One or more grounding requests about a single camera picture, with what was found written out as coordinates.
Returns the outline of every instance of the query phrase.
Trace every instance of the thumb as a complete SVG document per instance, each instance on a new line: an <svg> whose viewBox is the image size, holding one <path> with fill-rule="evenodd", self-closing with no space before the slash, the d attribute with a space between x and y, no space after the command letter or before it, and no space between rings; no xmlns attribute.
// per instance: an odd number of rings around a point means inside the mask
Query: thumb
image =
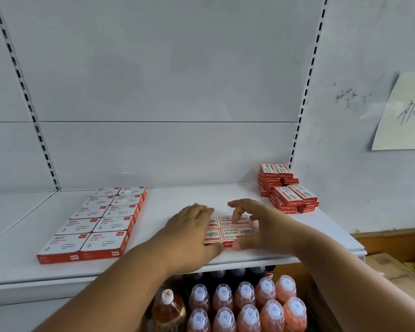
<svg viewBox="0 0 415 332"><path fill-rule="evenodd" d="M232 248L236 251L242 251L250 248L261 248L260 234L251 234L242 236L232 243Z"/></svg>
<svg viewBox="0 0 415 332"><path fill-rule="evenodd" d="M216 242L205 246L205 264L210 262L213 258L219 256L224 251L222 242Z"/></svg>

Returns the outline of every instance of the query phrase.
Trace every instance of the person's left hand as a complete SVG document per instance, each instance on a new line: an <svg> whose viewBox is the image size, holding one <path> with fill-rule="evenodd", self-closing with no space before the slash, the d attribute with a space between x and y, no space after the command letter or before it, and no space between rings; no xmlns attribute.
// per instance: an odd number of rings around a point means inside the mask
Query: person's left hand
<svg viewBox="0 0 415 332"><path fill-rule="evenodd" d="M149 240L151 247L163 254L169 276L191 273L224 250L222 243L203 244L213 212L213 208L204 205L187 206Z"/></svg>

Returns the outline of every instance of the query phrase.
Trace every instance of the hand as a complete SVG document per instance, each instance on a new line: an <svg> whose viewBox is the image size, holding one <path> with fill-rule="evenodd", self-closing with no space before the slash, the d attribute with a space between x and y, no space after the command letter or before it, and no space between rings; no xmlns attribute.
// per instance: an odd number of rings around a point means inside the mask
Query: hand
<svg viewBox="0 0 415 332"><path fill-rule="evenodd" d="M158 248L168 276L191 273L224 250L222 243L203 244L213 212L213 208L199 204L185 207L151 238L151 248Z"/></svg>
<svg viewBox="0 0 415 332"><path fill-rule="evenodd" d="M244 212L258 220L259 232L238 238L232 244L237 251L249 248L264 248L278 254L297 255L303 249L315 229L304 225L276 208L270 208L252 199L240 199L227 203L235 210L232 223L237 223Z"/></svg>

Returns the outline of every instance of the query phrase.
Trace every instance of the person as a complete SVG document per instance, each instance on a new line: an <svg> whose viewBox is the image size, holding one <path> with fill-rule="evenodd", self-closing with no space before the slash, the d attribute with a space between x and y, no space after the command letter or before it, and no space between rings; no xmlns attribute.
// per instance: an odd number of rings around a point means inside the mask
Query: person
<svg viewBox="0 0 415 332"><path fill-rule="evenodd" d="M259 233L235 240L233 248L298 257L344 331L415 332L415 300L338 242L257 201L228 205L234 208L234 223L244 212L259 223ZM167 278L193 272L223 251L220 243L203 245L213 212L198 204L183 208L34 331L134 331Z"/></svg>

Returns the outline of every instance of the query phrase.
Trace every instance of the white paper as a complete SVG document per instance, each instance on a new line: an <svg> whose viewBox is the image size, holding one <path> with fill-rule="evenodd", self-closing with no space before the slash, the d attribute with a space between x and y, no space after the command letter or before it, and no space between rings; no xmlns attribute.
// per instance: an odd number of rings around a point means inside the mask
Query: white paper
<svg viewBox="0 0 415 332"><path fill-rule="evenodd" d="M415 149L415 72L400 74L373 141L372 150Z"/></svg>

